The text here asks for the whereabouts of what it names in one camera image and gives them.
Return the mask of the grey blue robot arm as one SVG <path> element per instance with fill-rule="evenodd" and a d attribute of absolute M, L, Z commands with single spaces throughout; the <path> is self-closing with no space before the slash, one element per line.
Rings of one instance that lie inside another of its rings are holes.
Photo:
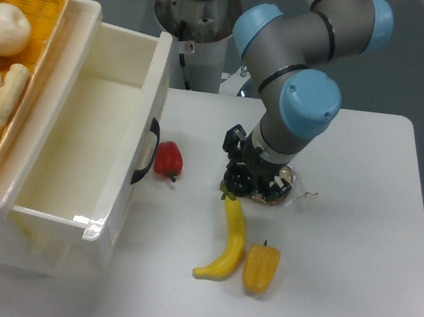
<path fill-rule="evenodd" d="M 251 132 L 234 126 L 224 138 L 222 188 L 230 196 L 286 197 L 292 184 L 280 172 L 340 111 L 340 90 L 317 65 L 382 49 L 393 34 L 386 0 L 308 4 L 287 18 L 269 3 L 244 10 L 240 0 L 155 0 L 157 21 L 182 44 L 232 38 L 265 106 Z"/>

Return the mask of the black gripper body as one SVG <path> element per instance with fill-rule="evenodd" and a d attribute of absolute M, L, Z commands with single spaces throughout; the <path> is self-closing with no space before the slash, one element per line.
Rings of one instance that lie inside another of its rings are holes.
<path fill-rule="evenodd" d="M 276 152 L 261 135 L 253 133 L 242 143 L 240 154 L 227 156 L 230 161 L 226 171 L 234 165 L 245 166 L 253 177 L 254 190 L 250 195 L 258 194 L 262 198 L 266 198 L 270 182 L 274 176 L 279 176 L 281 169 L 287 165 L 288 158 L 288 154 Z"/>

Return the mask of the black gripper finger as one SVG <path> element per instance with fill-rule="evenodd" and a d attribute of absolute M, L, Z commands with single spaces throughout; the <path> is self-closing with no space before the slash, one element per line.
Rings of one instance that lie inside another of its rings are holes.
<path fill-rule="evenodd" d="M 267 190 L 266 198 L 272 200 L 284 199 L 292 190 L 292 184 L 279 176 L 274 176 Z"/>
<path fill-rule="evenodd" d="M 224 142 L 222 143 L 222 150 L 227 154 L 238 155 L 242 144 L 247 139 L 247 133 L 241 124 L 236 124 L 234 127 L 227 130 Z"/>

